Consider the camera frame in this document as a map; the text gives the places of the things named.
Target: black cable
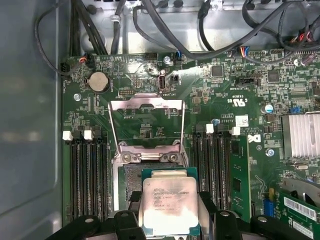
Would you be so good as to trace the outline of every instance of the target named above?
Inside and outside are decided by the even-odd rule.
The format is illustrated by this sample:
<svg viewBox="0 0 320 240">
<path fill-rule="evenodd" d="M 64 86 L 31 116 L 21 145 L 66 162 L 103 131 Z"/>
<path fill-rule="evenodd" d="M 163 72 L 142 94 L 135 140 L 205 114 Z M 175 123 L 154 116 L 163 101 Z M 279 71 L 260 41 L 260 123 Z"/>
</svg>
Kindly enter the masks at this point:
<svg viewBox="0 0 320 240">
<path fill-rule="evenodd" d="M 120 0 L 114 15 L 120 16 L 122 14 L 122 12 L 124 11 L 126 1 L 127 0 Z M 110 50 L 110 54 L 112 55 L 115 55 L 118 53 L 119 42 L 120 42 L 120 27 L 121 26 L 119 22 L 115 21 L 113 23 L 113 40 L 112 40 L 111 50 Z"/>
<path fill-rule="evenodd" d="M 47 16 L 48 14 L 50 14 L 51 12 L 53 12 L 54 10 L 56 10 L 58 7 L 60 7 L 61 5 L 65 4 L 67 2 L 67 0 L 60 0 L 58 3 L 54 4 L 50 9 L 48 9 L 47 11 L 45 11 L 44 13 L 42 13 L 34 22 L 34 37 L 35 37 L 35 42 L 36 42 L 36 45 L 39 49 L 39 52 L 42 56 L 42 58 L 44 59 L 44 61 L 46 62 L 46 64 L 52 69 L 54 70 L 56 73 L 60 74 L 60 75 L 63 75 L 63 76 L 69 76 L 71 74 L 73 74 L 77 69 L 78 67 L 82 64 L 81 62 L 78 62 L 73 68 L 71 68 L 70 71 L 68 72 L 63 72 L 63 71 L 60 71 L 59 69 L 57 69 L 55 66 L 53 66 L 53 64 L 50 62 L 50 60 L 48 59 L 43 47 L 42 47 L 42 44 L 41 44 L 41 41 L 40 41 L 40 37 L 39 37 L 39 25 L 40 25 L 40 22 L 41 20 Z"/>
<path fill-rule="evenodd" d="M 92 45 L 95 44 L 95 41 L 96 41 L 98 49 L 99 49 L 98 52 L 100 52 L 102 55 L 108 55 L 105 44 L 102 41 L 102 38 L 100 36 L 100 33 L 97 30 L 94 22 L 92 21 L 83 2 L 81 0 L 72 0 L 72 2 L 78 11 L 79 18 L 81 19 L 88 35 L 89 35 L 89 32 L 92 32 L 93 37 L 90 37 L 90 35 L 89 35 L 89 39 L 90 39 Z"/>
<path fill-rule="evenodd" d="M 202 3 L 199 12 L 198 12 L 198 19 L 199 19 L 199 34 L 202 43 L 208 49 L 209 51 L 214 51 L 213 47 L 210 45 L 208 42 L 206 35 L 205 35 L 205 30 L 204 30 L 204 20 L 205 17 L 208 15 L 209 9 L 211 8 L 211 0 L 207 0 Z"/>
<path fill-rule="evenodd" d="M 157 8 L 161 8 L 162 6 L 165 6 L 168 2 L 169 2 L 169 0 L 163 0 L 163 1 L 159 2 L 159 4 L 155 6 L 155 8 L 156 8 L 156 9 L 157 9 Z M 158 46 L 160 46 L 160 47 L 162 47 L 162 48 L 164 48 L 164 49 L 166 49 L 166 50 L 168 50 L 168 51 L 170 51 L 170 52 L 171 52 L 171 51 L 176 51 L 175 48 L 170 47 L 170 46 L 167 46 L 167 45 L 165 45 L 165 44 L 157 41 L 156 39 L 150 37 L 148 34 L 146 34 L 146 33 L 139 27 L 139 25 L 138 25 L 138 10 L 142 10 L 142 9 L 144 9 L 144 7 L 140 5 L 140 6 L 135 6 L 135 7 L 133 8 L 133 10 L 132 10 L 132 19 L 133 19 L 133 24 L 134 24 L 134 27 L 135 27 L 136 31 L 137 31 L 144 39 L 146 39 L 147 41 L 149 41 L 149 42 L 151 42 L 151 43 L 153 43 L 153 44 L 156 44 L 156 45 L 158 45 Z"/>
<path fill-rule="evenodd" d="M 309 20 L 308 20 L 308 13 L 306 11 L 306 9 L 304 8 L 304 6 L 301 4 L 301 2 L 296 2 L 296 4 L 298 5 L 298 7 L 300 8 L 300 10 L 303 13 L 304 16 L 304 20 L 306 21 L 307 25 L 304 28 L 304 32 L 307 33 L 309 32 Z M 281 44 L 281 46 L 284 49 L 287 49 L 289 51 L 314 51 L 320 48 L 320 45 L 315 45 L 315 46 L 305 46 L 306 44 L 308 44 L 308 42 L 305 42 L 307 35 L 304 34 L 303 35 L 303 40 L 301 41 L 301 43 L 299 44 L 299 46 L 289 46 L 287 44 L 284 43 L 283 39 L 282 39 L 282 32 L 283 32 L 283 24 L 284 24 L 284 18 L 285 18 L 285 13 L 286 11 L 284 10 L 280 16 L 280 20 L 279 20 L 279 25 L 278 25 L 278 32 L 279 32 L 279 42 Z"/>
<path fill-rule="evenodd" d="M 71 4 L 71 14 L 70 14 L 70 46 L 69 55 L 70 56 L 80 56 L 80 25 L 79 25 L 79 15 L 73 4 Z"/>
<path fill-rule="evenodd" d="M 304 6 L 303 6 L 300 2 L 295 2 L 295 4 L 297 4 L 298 7 L 300 8 L 300 10 L 302 11 L 302 14 L 303 14 L 303 17 L 304 17 L 304 21 L 305 21 L 304 31 L 305 31 L 305 33 L 307 33 L 307 32 L 309 31 L 309 21 L 308 21 L 307 11 L 306 11 L 306 9 L 304 8 Z M 282 34 L 281 34 L 281 33 L 282 33 L 282 24 L 283 24 L 283 22 L 284 22 L 287 9 L 288 9 L 288 7 L 286 7 L 286 8 L 282 11 L 281 16 L 280 16 L 280 19 L 279 19 L 279 27 L 278 27 L 278 28 L 279 28 L 279 34 L 278 34 L 278 40 L 279 40 L 280 43 L 283 42 L 283 40 L 282 40 Z M 300 51 L 300 50 L 303 48 L 303 45 L 304 45 L 306 39 L 307 39 L 307 35 L 305 34 L 305 35 L 303 36 L 303 39 L 302 39 L 302 41 L 300 42 L 300 44 L 299 44 L 296 48 L 294 48 L 293 51 L 291 51 L 287 56 L 284 56 L 283 58 L 278 59 L 278 60 L 274 60 L 274 61 L 260 61 L 260 60 L 258 60 L 258 59 L 254 59 L 254 58 L 251 58 L 251 57 L 249 57 L 249 56 L 246 56 L 245 59 L 248 60 L 248 61 L 250 61 L 250 62 L 252 62 L 252 63 L 255 63 L 255 64 L 262 64 L 262 65 L 264 65 L 264 64 L 267 64 L 267 65 L 279 64 L 279 63 L 281 63 L 281 62 L 283 62 L 283 61 L 285 61 L 285 60 L 287 60 L 287 59 L 290 59 L 290 58 L 295 54 L 295 52 Z"/>
<path fill-rule="evenodd" d="M 242 12 L 242 17 L 243 17 L 243 20 L 245 21 L 245 23 L 254 29 L 259 25 L 259 23 L 257 21 L 255 21 L 248 13 L 247 6 L 250 2 L 251 2 L 251 0 L 245 0 L 244 4 L 242 5 L 241 12 Z M 279 41 L 278 33 L 276 31 L 272 30 L 271 28 L 265 26 L 261 29 L 261 32 L 269 34 L 272 37 L 274 37 L 277 41 Z"/>
<path fill-rule="evenodd" d="M 92 44 L 92 47 L 93 47 L 95 54 L 101 55 L 102 52 L 100 51 L 100 47 L 97 43 L 96 37 L 93 34 L 91 27 L 88 25 L 87 21 L 85 20 L 84 16 L 82 15 L 81 9 L 79 8 L 79 5 L 81 6 L 82 3 L 79 2 L 78 0 L 71 0 L 71 2 L 74 5 L 74 7 L 78 13 L 79 19 L 81 20 L 86 33 L 88 34 L 89 41 Z"/>
<path fill-rule="evenodd" d="M 180 50 L 187 58 L 194 60 L 204 60 L 209 58 L 214 58 L 224 52 L 230 51 L 242 44 L 246 43 L 248 40 L 253 38 L 264 26 L 266 26 L 272 19 L 274 19 L 279 13 L 281 13 L 288 5 L 292 2 L 282 3 L 276 10 L 274 10 L 268 17 L 266 17 L 255 29 L 250 31 L 247 35 L 241 39 L 235 41 L 234 43 L 223 47 L 216 51 L 210 51 L 206 53 L 191 53 L 188 51 L 184 45 L 175 37 L 175 35 L 169 30 L 168 26 L 161 19 L 157 11 L 155 10 L 151 0 L 141 0 L 144 7 L 150 14 L 154 24 L 159 29 L 159 31 L 172 43 L 178 50 Z"/>
</svg>

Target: cable tie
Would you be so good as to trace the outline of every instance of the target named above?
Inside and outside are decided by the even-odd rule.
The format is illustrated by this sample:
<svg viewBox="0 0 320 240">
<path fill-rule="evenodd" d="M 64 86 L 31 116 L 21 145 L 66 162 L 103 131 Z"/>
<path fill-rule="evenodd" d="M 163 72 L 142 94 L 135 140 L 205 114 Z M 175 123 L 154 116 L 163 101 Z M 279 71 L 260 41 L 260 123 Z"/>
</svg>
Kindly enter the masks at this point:
<svg viewBox="0 0 320 240">
<path fill-rule="evenodd" d="M 119 23 L 120 28 L 121 28 L 121 16 L 119 16 L 119 15 L 111 15 L 110 16 L 110 20 L 111 20 L 111 22 Z"/>
</svg>

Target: green circuit board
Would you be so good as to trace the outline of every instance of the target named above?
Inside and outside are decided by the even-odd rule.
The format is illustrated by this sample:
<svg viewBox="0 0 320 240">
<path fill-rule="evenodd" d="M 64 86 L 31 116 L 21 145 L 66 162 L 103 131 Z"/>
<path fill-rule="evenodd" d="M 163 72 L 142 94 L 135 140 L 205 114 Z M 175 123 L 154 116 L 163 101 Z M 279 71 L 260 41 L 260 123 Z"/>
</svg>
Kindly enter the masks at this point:
<svg viewBox="0 0 320 240">
<path fill-rule="evenodd" d="M 283 54 L 280 49 L 250 52 L 251 57 L 264 61 L 280 59 Z M 212 181 L 218 175 L 213 166 L 217 158 L 222 159 L 227 175 L 221 181 L 226 181 L 229 194 L 225 196 L 225 203 L 218 204 L 219 197 L 214 199 L 219 206 L 235 211 L 245 221 L 249 221 L 251 215 L 263 214 L 263 199 L 269 194 L 269 188 L 281 186 L 281 178 L 319 182 L 320 158 L 300 158 L 299 161 L 307 165 L 307 169 L 300 170 L 293 166 L 297 159 L 283 154 L 281 116 L 303 114 L 320 107 L 320 58 L 308 66 L 297 64 L 309 54 L 297 52 L 290 60 L 273 66 L 250 63 L 240 56 L 230 57 L 228 53 L 207 60 L 176 59 L 175 53 L 95 56 L 95 71 L 105 73 L 110 79 L 108 91 L 102 94 L 89 88 L 87 79 L 92 70 L 83 64 L 63 80 L 62 130 L 81 133 L 91 129 L 101 131 L 103 137 L 90 146 L 63 143 L 64 224 L 86 213 L 106 218 L 113 210 L 115 142 L 108 103 L 129 100 L 141 93 L 157 93 L 165 100 L 185 101 L 184 148 L 189 166 L 198 168 L 199 188 L 216 190 Z M 164 63 L 166 56 L 171 58 L 169 64 Z M 66 63 L 74 66 L 78 61 L 79 57 L 73 57 Z M 161 89 L 160 72 L 165 75 L 165 86 Z M 75 94 L 80 95 L 80 100 L 74 99 Z M 272 114 L 264 112 L 266 105 L 273 106 Z M 140 109 L 118 110 L 112 114 L 119 142 L 152 148 L 171 145 L 180 138 L 182 113 L 179 110 L 143 105 Z M 218 140 L 214 136 L 208 139 L 205 133 L 206 124 L 211 123 L 215 131 L 223 132 Z M 229 134 L 233 127 L 240 127 L 240 136 Z M 217 153 L 216 149 L 223 146 L 225 148 Z M 269 149 L 274 150 L 273 156 L 266 154 Z M 128 186 L 125 169 L 121 171 L 119 202 L 125 208 Z"/>
</svg>

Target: white slot latch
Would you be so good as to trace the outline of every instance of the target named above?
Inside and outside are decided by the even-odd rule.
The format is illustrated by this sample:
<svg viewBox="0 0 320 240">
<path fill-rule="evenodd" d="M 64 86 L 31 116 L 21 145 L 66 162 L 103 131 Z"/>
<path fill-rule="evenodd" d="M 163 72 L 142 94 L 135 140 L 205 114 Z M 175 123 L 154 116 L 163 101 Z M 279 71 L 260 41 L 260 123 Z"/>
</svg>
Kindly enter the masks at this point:
<svg viewBox="0 0 320 240">
<path fill-rule="evenodd" d="M 241 130 L 241 127 L 233 126 L 232 129 L 230 130 L 230 134 L 232 136 L 239 136 L 240 135 L 240 130 Z"/>
<path fill-rule="evenodd" d="M 214 125 L 212 123 L 208 123 L 205 125 L 205 131 L 207 134 L 213 134 L 215 129 L 214 129 Z"/>
<path fill-rule="evenodd" d="M 91 130 L 84 130 L 83 138 L 85 140 L 92 141 L 92 139 L 94 139 L 94 135 Z"/>
<path fill-rule="evenodd" d="M 74 139 L 74 137 L 72 136 L 71 131 L 63 131 L 62 139 L 65 141 L 72 141 Z"/>
</svg>

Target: blue connector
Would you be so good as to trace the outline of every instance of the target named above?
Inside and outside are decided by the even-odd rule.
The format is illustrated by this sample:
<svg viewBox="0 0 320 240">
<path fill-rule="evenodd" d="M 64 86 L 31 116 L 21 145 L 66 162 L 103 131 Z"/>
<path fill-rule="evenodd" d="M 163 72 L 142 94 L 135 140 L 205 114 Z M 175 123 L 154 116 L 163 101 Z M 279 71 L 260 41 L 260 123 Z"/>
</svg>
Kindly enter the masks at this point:
<svg viewBox="0 0 320 240">
<path fill-rule="evenodd" d="M 275 216 L 275 204 L 269 199 L 263 199 L 263 214 L 269 217 Z"/>
</svg>

